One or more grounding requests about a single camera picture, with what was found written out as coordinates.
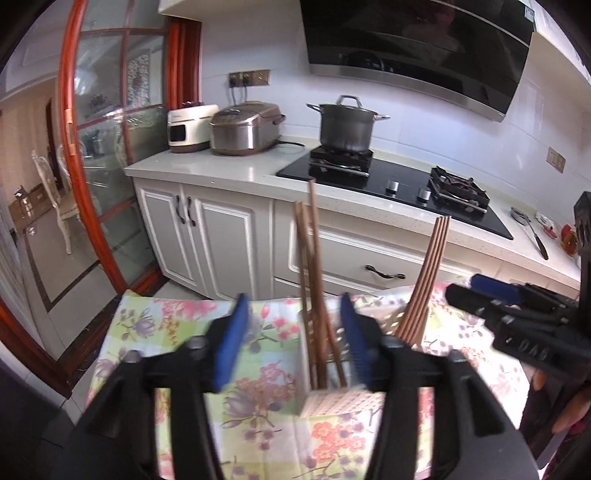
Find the gas stove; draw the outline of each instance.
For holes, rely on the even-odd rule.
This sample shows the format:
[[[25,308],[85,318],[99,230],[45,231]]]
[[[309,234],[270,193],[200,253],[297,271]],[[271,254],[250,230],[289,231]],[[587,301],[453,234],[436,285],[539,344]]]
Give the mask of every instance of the gas stove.
[[[336,171],[359,177],[369,177],[369,167],[374,152],[339,152],[326,147],[317,147],[310,152],[310,165],[321,171]]]
[[[366,193],[452,218],[513,240],[489,206],[474,179],[463,179],[440,167],[431,173],[362,154],[315,148],[277,172],[278,177],[316,182]]]
[[[490,199],[486,192],[474,183],[474,179],[463,179],[440,167],[431,169],[429,178],[431,191],[441,201],[462,205],[466,210],[486,213]]]

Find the black glass cooktop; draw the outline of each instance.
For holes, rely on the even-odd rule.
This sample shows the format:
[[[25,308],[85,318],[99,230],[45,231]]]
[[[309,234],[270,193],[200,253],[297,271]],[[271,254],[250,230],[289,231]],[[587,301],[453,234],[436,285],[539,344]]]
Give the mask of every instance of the black glass cooktop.
[[[419,201],[417,193],[420,187],[429,188],[430,175],[428,172],[405,167],[404,165],[374,158],[369,168],[369,177],[360,177],[350,173],[341,173],[334,170],[321,171],[318,167],[311,167],[310,156],[306,154],[277,172],[277,176],[304,181],[316,179],[316,182],[322,185],[367,193],[375,197],[412,205],[429,212],[450,215],[461,222],[513,240],[509,230],[491,208],[488,208],[486,213],[468,212],[460,205],[449,203],[443,199],[436,199],[433,194],[431,194],[431,198],[427,202]],[[388,180],[399,182],[396,194],[391,194],[386,190]]]

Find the stove knob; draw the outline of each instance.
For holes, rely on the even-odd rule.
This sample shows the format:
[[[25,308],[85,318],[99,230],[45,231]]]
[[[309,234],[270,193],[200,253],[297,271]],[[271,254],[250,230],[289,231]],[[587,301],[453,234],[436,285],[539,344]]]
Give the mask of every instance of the stove knob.
[[[394,180],[388,180],[386,190],[388,190],[389,192],[396,193],[398,191],[398,182]]]
[[[431,198],[431,190],[425,187],[420,187],[417,197],[421,202],[428,202],[429,198]]]

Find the white appliance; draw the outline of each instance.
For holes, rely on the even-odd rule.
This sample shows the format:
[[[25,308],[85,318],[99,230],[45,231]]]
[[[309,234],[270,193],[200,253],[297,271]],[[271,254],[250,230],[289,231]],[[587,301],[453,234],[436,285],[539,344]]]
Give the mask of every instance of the white appliance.
[[[168,144],[173,153],[209,148],[210,126],[217,105],[199,105],[168,112]]]

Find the curtain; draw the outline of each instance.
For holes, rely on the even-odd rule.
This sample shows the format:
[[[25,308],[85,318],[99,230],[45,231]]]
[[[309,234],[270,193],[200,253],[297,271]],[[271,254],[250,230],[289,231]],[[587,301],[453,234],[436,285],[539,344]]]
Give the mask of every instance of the curtain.
[[[0,186],[0,297],[19,323],[43,346],[27,300],[18,249],[10,233],[14,223]]]

